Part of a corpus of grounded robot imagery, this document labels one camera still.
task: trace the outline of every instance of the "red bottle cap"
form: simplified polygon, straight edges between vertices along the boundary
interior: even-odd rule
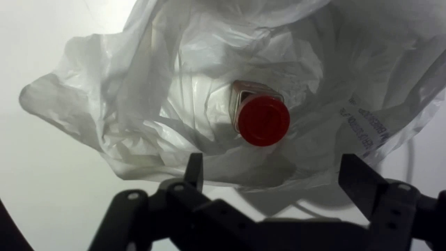
[[[255,146],[275,144],[288,131],[288,109],[280,100],[269,95],[248,96],[240,104],[238,115],[240,134]]]

